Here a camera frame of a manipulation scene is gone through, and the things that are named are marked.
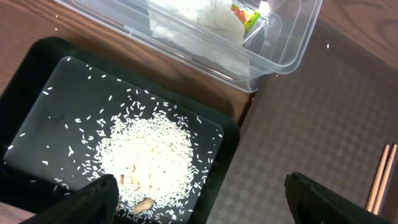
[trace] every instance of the transparent bin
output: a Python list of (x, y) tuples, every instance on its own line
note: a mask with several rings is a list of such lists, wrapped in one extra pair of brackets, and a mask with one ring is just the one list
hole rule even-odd
[[(322, 0), (268, 0), (269, 13), (261, 15), (240, 46), (151, 0), (56, 1), (246, 92), (256, 91), (263, 75), (285, 75), (299, 66), (322, 4)], [(254, 11), (259, 2), (234, 1)], [(151, 30), (153, 22), (178, 35), (157, 37)]]

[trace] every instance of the chopsticks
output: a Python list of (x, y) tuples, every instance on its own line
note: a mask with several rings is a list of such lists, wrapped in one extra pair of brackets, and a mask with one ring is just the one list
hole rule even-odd
[(386, 191), (386, 185), (391, 173), (392, 163), (394, 162), (397, 145), (393, 145), (390, 154), (389, 150), (390, 145), (386, 145), (376, 171), (376, 176), (373, 180), (373, 185), (371, 193), (369, 194), (368, 202), (366, 204), (366, 210), (372, 212), (375, 215), (379, 213), (382, 198), (384, 192)]

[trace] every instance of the plastic bag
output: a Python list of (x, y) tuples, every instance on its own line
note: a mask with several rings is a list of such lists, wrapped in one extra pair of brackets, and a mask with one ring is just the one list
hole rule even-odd
[[(232, 0), (149, 0), (170, 12), (171, 16), (182, 17), (192, 24), (216, 33), (242, 46), (245, 35), (243, 23), (231, 10)], [(241, 80), (249, 76), (249, 60), (238, 54), (230, 54), (219, 44), (194, 34), (192, 31), (170, 23), (170, 20), (149, 12), (150, 29), (155, 38), (166, 38), (177, 46), (198, 56), (218, 63), (236, 74)]]

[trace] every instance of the wooden table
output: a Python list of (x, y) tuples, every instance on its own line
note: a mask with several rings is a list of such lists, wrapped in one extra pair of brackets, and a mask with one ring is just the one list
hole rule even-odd
[(105, 28), (53, 0), (0, 0), (0, 92), (29, 47), (62, 37), (122, 67), (214, 108), (241, 123), (251, 102), (243, 93), (168, 56)]

